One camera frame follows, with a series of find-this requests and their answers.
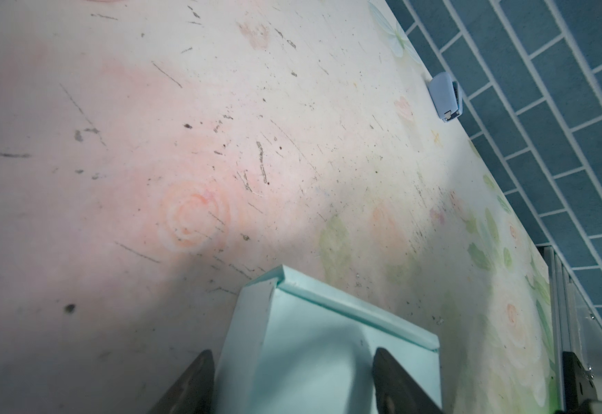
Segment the small blue clip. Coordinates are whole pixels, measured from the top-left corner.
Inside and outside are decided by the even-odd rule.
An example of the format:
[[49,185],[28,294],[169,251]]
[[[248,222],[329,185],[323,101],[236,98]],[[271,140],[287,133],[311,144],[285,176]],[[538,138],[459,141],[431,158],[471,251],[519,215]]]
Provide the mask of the small blue clip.
[[463,90],[448,72],[440,72],[428,84],[438,117],[450,122],[463,113]]

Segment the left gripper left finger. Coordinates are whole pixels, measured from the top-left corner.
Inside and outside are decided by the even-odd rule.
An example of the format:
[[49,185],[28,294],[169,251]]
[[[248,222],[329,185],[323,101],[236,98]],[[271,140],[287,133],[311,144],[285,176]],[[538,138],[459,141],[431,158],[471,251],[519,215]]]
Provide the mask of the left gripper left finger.
[[211,413],[215,362],[210,349],[202,351],[185,372],[148,411],[150,414]]

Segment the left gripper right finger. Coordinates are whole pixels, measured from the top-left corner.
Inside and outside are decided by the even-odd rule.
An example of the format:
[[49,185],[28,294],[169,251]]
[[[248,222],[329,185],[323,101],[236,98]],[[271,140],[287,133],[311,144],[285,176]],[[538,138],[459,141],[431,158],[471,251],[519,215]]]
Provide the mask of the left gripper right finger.
[[379,414],[442,413],[421,386],[385,348],[373,357],[373,384]]

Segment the light blue paper box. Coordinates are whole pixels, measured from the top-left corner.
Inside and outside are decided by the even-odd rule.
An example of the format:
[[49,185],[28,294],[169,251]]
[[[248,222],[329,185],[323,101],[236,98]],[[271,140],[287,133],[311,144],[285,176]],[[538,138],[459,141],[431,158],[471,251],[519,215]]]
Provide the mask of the light blue paper box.
[[216,367],[215,413],[373,413],[373,366],[388,351],[442,402],[438,337],[280,266],[242,287]]

